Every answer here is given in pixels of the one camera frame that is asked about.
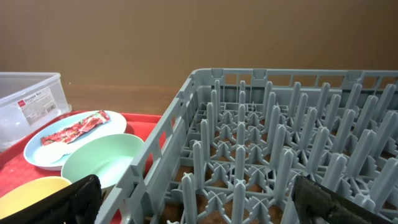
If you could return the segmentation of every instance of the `gray dish rack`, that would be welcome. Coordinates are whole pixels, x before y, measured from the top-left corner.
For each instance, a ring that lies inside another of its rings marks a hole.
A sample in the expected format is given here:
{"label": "gray dish rack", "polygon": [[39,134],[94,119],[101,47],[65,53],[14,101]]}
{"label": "gray dish rack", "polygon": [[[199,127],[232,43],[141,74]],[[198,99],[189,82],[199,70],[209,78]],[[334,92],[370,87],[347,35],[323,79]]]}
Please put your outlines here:
{"label": "gray dish rack", "polygon": [[[298,223],[297,175],[398,223],[397,85],[398,71],[195,70],[96,223],[118,208],[123,223],[204,223],[214,213],[224,223]],[[183,208],[177,220],[162,217],[169,205]]]}

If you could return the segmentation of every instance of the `oval plate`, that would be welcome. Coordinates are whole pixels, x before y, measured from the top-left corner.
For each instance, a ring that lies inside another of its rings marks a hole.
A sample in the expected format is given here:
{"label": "oval plate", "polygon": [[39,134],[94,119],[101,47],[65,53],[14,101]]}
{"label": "oval plate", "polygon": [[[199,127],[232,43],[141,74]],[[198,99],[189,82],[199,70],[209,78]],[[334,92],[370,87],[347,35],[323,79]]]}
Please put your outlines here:
{"label": "oval plate", "polygon": [[[40,138],[56,133],[57,131],[60,131],[64,128],[67,128],[97,112],[98,111],[89,111],[85,113],[76,114],[68,118],[62,119],[60,121],[57,121],[56,123],[53,123],[50,126],[46,127],[45,129],[41,130],[25,146],[24,149],[25,160],[28,163],[45,170],[61,170],[62,166],[64,165],[65,161],[68,159],[70,155],[63,156],[57,162],[53,162],[51,164],[44,164],[43,162],[41,162],[42,160],[38,158],[40,155],[42,155],[42,153],[40,153],[40,149],[42,149],[43,146]],[[109,115],[111,120],[108,121],[107,123],[104,123],[92,129],[91,131],[80,136],[75,141],[71,142],[69,145],[74,150],[77,150],[78,148],[82,147],[84,144],[94,139],[98,139],[100,137],[107,136],[110,134],[124,133],[127,126],[127,122],[124,116],[113,111],[105,111],[105,112]]]}

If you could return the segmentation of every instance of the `mint green bowl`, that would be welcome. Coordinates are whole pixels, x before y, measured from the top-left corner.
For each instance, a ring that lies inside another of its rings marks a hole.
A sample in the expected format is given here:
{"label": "mint green bowl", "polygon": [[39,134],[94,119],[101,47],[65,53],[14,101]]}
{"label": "mint green bowl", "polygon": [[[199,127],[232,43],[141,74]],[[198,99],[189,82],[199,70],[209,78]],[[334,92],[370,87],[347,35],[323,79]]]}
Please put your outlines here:
{"label": "mint green bowl", "polygon": [[103,192],[108,191],[105,189],[119,181],[143,145],[144,141],[132,134],[112,134],[92,140],[70,155],[61,175],[74,183],[95,174],[99,177]]}

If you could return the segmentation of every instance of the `barcode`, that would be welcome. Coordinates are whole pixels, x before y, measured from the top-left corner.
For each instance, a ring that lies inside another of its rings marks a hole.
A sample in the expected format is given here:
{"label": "barcode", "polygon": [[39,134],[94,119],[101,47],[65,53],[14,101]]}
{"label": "barcode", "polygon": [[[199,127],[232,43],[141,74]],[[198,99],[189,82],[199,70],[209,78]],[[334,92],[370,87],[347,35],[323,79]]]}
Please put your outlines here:
{"label": "barcode", "polygon": [[50,111],[52,111],[54,109],[55,109],[55,105],[52,105],[51,107],[47,108],[47,112],[50,112]]}

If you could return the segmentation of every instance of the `red wrapper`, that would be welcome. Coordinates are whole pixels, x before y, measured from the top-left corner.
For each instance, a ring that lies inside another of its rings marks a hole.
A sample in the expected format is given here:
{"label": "red wrapper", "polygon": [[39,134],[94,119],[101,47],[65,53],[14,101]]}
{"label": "red wrapper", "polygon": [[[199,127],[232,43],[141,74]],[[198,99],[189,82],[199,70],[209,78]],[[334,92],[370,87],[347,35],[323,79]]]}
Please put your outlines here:
{"label": "red wrapper", "polygon": [[101,110],[68,128],[49,136],[42,137],[40,140],[44,146],[53,142],[65,142],[68,144],[76,140],[81,135],[89,132],[93,128],[109,121],[110,119],[111,118],[109,118],[105,111]]}

